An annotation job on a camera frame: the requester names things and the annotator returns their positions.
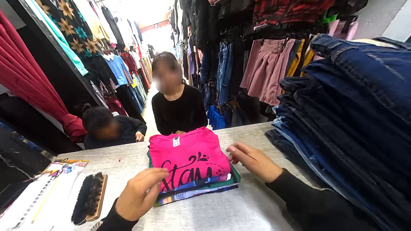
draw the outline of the wooden brush handle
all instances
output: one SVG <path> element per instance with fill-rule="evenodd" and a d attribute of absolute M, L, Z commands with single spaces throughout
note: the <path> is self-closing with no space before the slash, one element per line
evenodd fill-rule
<path fill-rule="evenodd" d="M 106 192 L 106 186 L 107 186 L 107 178 L 109 176 L 104 174 L 103 175 L 103 184 L 102 184 L 102 192 L 100 194 L 100 196 L 98 196 L 98 198 L 100 198 L 100 200 L 97 203 L 97 211 L 94 213 L 94 215 L 89 215 L 85 217 L 85 221 L 87 222 L 92 222 L 94 220 L 97 220 L 101 213 L 102 213 L 102 208 L 103 208 L 103 199 L 104 199 L 104 193 Z"/>

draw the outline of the gray countertop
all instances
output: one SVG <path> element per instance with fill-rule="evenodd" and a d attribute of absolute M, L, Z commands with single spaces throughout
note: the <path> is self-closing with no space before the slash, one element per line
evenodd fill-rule
<path fill-rule="evenodd" d="M 281 167 L 288 169 L 303 182 L 311 185 L 301 172 L 276 149 L 264 133 L 272 129 L 270 122 L 214 131 L 221 149 L 235 141 L 247 143 L 266 153 Z M 84 178 L 102 172 L 108 174 L 102 215 L 104 218 L 114 200 L 120 195 L 129 179 L 148 167 L 149 142 L 133 143 L 109 148 L 61 154 L 57 158 L 84 159 L 89 164 L 74 183 L 68 199 L 71 207 L 77 199 Z M 177 201 L 145 214 L 133 230 L 296 230 L 295 222 L 285 210 L 284 202 L 240 163 L 234 166 L 241 175 L 238 189 L 206 194 Z M 74 226 L 70 218 L 60 217 L 61 227 L 54 230 L 90 230 L 95 222 Z"/>

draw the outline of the pencil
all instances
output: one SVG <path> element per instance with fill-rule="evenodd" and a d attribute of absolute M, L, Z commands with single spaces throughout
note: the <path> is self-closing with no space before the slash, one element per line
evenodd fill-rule
<path fill-rule="evenodd" d="M 58 181 L 58 177 L 57 177 L 56 180 L 54 181 L 53 186 L 51 186 L 51 189 L 50 189 L 50 191 L 48 192 L 48 194 L 46 195 L 46 198 L 44 198 L 44 201 L 43 201 L 43 203 L 40 205 L 40 208 L 37 210 L 36 215 L 34 215 L 34 218 L 33 218 L 33 220 L 31 221 L 32 224 L 33 224 L 34 221 L 36 220 L 37 215 L 38 215 L 38 214 L 40 213 L 40 211 L 42 210 L 44 204 L 46 203 L 47 198 L 49 197 L 49 195 L 50 195 L 51 191 L 53 190 L 53 188 L 54 188 L 55 184 L 57 183 L 57 181 Z"/>

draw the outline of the stack of folded shirts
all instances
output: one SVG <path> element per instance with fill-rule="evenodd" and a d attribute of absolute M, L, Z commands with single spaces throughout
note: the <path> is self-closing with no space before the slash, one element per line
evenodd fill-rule
<path fill-rule="evenodd" d="M 238 188 L 240 175 L 206 127 L 185 134 L 150 137 L 149 167 L 167 168 L 155 207 L 202 194 Z"/>

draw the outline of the floral fabric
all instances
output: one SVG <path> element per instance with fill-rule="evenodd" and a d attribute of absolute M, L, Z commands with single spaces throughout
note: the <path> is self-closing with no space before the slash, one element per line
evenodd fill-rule
<path fill-rule="evenodd" d="M 99 41 L 93 34 L 72 0 L 36 0 L 43 11 L 62 31 L 70 48 L 80 59 L 101 55 L 98 51 Z"/>

